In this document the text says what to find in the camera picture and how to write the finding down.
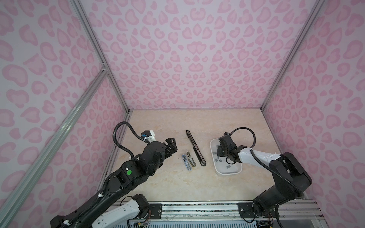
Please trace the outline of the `blue mini stapler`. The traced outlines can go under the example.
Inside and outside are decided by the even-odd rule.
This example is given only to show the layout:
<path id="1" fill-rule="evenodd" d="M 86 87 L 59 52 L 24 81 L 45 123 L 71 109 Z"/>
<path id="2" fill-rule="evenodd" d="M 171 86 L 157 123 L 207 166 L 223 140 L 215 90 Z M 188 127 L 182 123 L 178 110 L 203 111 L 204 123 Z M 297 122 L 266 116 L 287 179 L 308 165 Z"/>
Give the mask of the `blue mini stapler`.
<path id="1" fill-rule="evenodd" d="M 192 167 L 191 167 L 191 165 L 189 164 L 189 162 L 188 162 L 188 160 L 187 160 L 187 157 L 186 157 L 186 155 L 185 154 L 183 154 L 182 155 L 182 160 L 183 160 L 183 162 L 184 162 L 184 165 L 185 165 L 185 167 L 186 167 L 186 169 L 187 169 L 187 171 L 191 171 L 192 170 Z"/>

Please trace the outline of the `beige mini stapler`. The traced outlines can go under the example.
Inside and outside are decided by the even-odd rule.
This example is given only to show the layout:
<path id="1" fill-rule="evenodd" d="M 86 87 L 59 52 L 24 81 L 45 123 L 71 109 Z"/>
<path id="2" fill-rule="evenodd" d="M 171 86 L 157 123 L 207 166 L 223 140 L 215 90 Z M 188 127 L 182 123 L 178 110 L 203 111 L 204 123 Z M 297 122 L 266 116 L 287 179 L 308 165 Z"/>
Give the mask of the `beige mini stapler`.
<path id="1" fill-rule="evenodd" d="M 196 167 L 196 163 L 195 163 L 193 157 L 191 156 L 191 153 L 190 152 L 187 152 L 186 155 L 187 155 L 188 161 L 191 164 L 191 166 L 192 167 Z"/>

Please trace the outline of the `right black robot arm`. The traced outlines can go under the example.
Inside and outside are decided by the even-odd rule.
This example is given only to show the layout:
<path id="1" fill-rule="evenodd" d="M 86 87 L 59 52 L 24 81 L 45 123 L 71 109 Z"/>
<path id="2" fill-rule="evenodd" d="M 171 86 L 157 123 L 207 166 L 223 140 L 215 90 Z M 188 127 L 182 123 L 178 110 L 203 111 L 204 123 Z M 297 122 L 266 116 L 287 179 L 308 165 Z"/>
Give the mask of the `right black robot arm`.
<path id="1" fill-rule="evenodd" d="M 218 138 L 217 155 L 233 164 L 246 163 L 264 168 L 272 174 L 274 185 L 257 196 L 245 215 L 264 218 L 277 207 L 288 201 L 302 198 L 304 191 L 312 185 L 312 179 L 291 153 L 269 154 L 253 147 L 237 146 L 231 134 Z"/>

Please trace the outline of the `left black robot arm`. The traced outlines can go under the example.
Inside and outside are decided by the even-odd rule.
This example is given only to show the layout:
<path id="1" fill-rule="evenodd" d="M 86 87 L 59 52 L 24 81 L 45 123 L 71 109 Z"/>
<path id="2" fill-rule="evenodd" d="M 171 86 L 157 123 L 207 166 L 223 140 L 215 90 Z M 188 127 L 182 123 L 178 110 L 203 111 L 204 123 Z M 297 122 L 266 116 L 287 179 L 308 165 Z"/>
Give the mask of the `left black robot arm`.
<path id="1" fill-rule="evenodd" d="M 153 176 L 165 159 L 177 152 L 174 138 L 165 142 L 150 142 L 142 154 L 124 162 L 111 173 L 101 189 L 78 209 L 65 216 L 55 216 L 50 225 L 53 228 L 112 228 L 129 219 L 148 217 L 149 202 L 137 194 L 123 206 L 109 210 L 120 198 L 128 195 L 138 185 Z"/>

